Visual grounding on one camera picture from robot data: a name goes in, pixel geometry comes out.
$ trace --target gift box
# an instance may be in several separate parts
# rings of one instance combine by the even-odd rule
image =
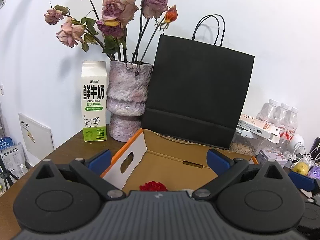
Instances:
[[[264,148],[261,149],[259,154],[257,155],[257,160],[259,164],[264,164],[268,159],[276,160],[281,167],[287,163],[288,159],[277,149]]]
[[[101,177],[127,194],[150,181],[161,182],[171,191],[195,190],[217,177],[207,164],[211,148],[140,129],[113,156]],[[217,150],[230,159],[258,163],[253,156]]]

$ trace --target red flower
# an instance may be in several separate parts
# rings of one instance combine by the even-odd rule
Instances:
[[[161,182],[149,181],[140,186],[141,191],[168,191]]]
[[[178,12],[176,5],[172,6],[169,11],[166,12],[164,16],[164,23],[174,22],[178,18]]]

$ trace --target purple rose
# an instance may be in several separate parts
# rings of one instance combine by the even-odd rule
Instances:
[[[97,21],[98,29],[106,36],[112,35],[114,38],[121,38],[124,35],[123,29],[120,27],[120,23],[117,26],[105,25],[103,20]]]
[[[168,0],[145,0],[143,16],[147,19],[159,18],[161,14],[168,10]]]
[[[102,19],[104,21],[111,21],[119,18],[124,11],[124,0],[103,0],[102,3]]]

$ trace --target paper bag handle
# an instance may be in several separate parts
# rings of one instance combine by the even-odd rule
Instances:
[[[214,45],[216,45],[217,43],[217,40],[218,40],[218,37],[219,37],[219,33],[220,33],[220,23],[219,23],[219,20],[216,16],[220,16],[222,18],[222,21],[223,21],[223,32],[222,32],[222,37],[221,37],[221,42],[220,42],[220,46],[222,47],[222,41],[223,41],[223,38],[224,38],[224,32],[226,30],[226,23],[224,21],[224,18],[220,15],[220,14],[212,14],[212,15],[207,15],[207,16],[204,16],[197,24],[196,28],[195,28],[195,31],[193,32],[193,35],[192,35],[192,40],[194,41],[195,40],[195,36],[196,36],[196,31],[198,30],[199,26],[208,18],[210,17],[213,17],[217,20],[218,22],[218,35],[216,37],[216,40],[214,42]]]

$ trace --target plastic bottle cap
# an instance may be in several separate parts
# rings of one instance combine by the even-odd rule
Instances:
[[[298,113],[298,109],[295,108],[295,107],[291,107],[291,112],[294,112],[295,114],[297,114]]]
[[[273,106],[276,106],[278,104],[278,101],[275,101],[273,99],[269,99],[269,104],[272,104]]]
[[[281,107],[283,107],[285,110],[289,109],[289,105],[287,105],[285,103],[281,103]]]

